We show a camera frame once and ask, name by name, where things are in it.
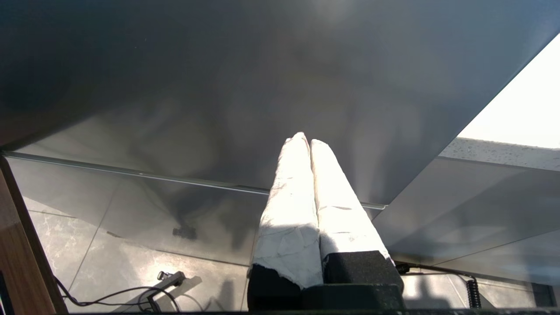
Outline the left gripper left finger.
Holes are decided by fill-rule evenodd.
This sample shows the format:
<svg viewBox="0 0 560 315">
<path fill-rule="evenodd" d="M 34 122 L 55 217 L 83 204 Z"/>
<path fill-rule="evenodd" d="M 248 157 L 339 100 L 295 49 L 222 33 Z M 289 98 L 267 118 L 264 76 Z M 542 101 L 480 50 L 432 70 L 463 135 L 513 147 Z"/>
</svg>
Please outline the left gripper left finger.
<svg viewBox="0 0 560 315">
<path fill-rule="evenodd" d="M 300 309 L 303 291 L 322 284 L 311 152 L 298 132 L 282 145 L 261 215 L 248 272 L 248 310 Z"/>
</svg>

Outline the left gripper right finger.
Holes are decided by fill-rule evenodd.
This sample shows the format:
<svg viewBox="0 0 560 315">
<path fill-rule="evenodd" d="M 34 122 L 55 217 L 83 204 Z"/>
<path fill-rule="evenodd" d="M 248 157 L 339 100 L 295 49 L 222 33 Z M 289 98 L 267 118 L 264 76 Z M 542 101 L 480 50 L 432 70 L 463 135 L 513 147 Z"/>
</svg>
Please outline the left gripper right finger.
<svg viewBox="0 0 560 315">
<path fill-rule="evenodd" d="M 326 284 L 388 285 L 403 280 L 330 146 L 311 142 L 320 255 Z"/>
</svg>

